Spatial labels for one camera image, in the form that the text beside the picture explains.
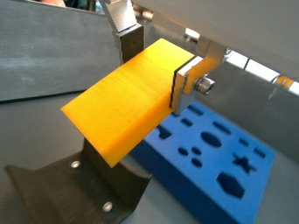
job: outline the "gray panel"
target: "gray panel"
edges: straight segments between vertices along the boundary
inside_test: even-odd
[[[119,66],[106,17],[23,0],[0,5],[0,101],[83,90]]]
[[[199,101],[299,162],[299,97],[229,63],[210,78],[215,87]]]
[[[279,73],[299,79],[295,0],[135,0]]]

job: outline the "blue foam tray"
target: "blue foam tray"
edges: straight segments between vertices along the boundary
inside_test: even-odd
[[[255,222],[275,153],[198,102],[131,154],[202,223]]]

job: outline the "bolt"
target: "bolt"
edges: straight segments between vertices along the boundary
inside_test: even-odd
[[[207,95],[211,92],[211,88],[215,84],[215,81],[209,79],[206,76],[199,78],[195,82],[194,89],[202,94]]]
[[[103,206],[103,211],[106,213],[108,213],[112,209],[112,203],[111,202],[107,202],[106,205]]]
[[[80,166],[80,161],[75,161],[71,163],[71,167],[76,169]]]

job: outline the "black mounting plate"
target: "black mounting plate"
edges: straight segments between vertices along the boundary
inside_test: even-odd
[[[30,171],[8,165],[7,171],[39,224],[122,222],[137,209],[151,179],[123,164],[110,168],[87,140],[82,152],[42,169]],[[107,212],[103,206],[108,202],[112,209]]]

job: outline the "yellow plastic piece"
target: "yellow plastic piece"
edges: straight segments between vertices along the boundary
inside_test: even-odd
[[[193,54],[158,40],[64,107],[110,166],[171,114],[174,71]]]
[[[275,81],[275,84],[289,89],[293,86],[294,81],[286,76],[281,75]]]

